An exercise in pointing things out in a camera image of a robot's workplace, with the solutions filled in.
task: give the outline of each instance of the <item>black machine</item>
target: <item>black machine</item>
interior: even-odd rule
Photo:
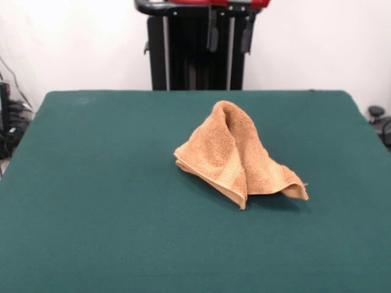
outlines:
[[[150,15],[153,90],[242,89],[255,18],[270,0],[232,1],[135,0]]]
[[[371,106],[368,109],[371,115],[371,125],[380,139],[391,151],[391,116],[384,117],[386,111],[379,106]]]

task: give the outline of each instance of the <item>green felt surface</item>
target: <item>green felt surface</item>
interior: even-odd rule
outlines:
[[[308,202],[179,171],[221,99]],[[0,182],[0,292],[390,292],[390,174],[343,92],[50,93]]]

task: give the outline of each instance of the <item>towel fold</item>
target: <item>towel fold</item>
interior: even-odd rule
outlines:
[[[251,118],[237,105],[220,101],[211,115],[174,152],[177,165],[201,177],[246,208],[248,195],[282,192],[308,200],[300,178],[269,157]]]

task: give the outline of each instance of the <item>cable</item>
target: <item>cable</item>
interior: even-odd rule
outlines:
[[[15,82],[16,89],[18,90],[18,92],[20,93],[20,95],[22,96],[22,98],[24,99],[24,101],[27,103],[27,105],[29,105],[29,107],[32,109],[31,103],[30,103],[29,100],[26,98],[26,96],[25,96],[24,93],[21,91],[21,89],[19,88],[18,79],[16,78],[16,74],[11,70],[11,68],[9,68],[9,66],[8,66],[7,63],[4,61],[4,59],[1,57],[1,55],[0,55],[0,61],[1,61],[1,63],[4,65],[4,67],[12,74],[13,80],[14,80],[14,82]]]

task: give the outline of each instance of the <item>red part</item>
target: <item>red part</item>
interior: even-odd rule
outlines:
[[[219,5],[227,6],[228,0],[172,0],[174,3],[189,4],[189,5]],[[253,8],[266,8],[270,3],[270,0],[252,0],[251,7]],[[235,0],[231,0],[230,4],[235,4]]]
[[[269,5],[270,0],[252,0],[251,7],[253,8],[266,8]]]
[[[189,4],[189,5],[218,5],[226,6],[228,0],[172,0],[174,3]]]

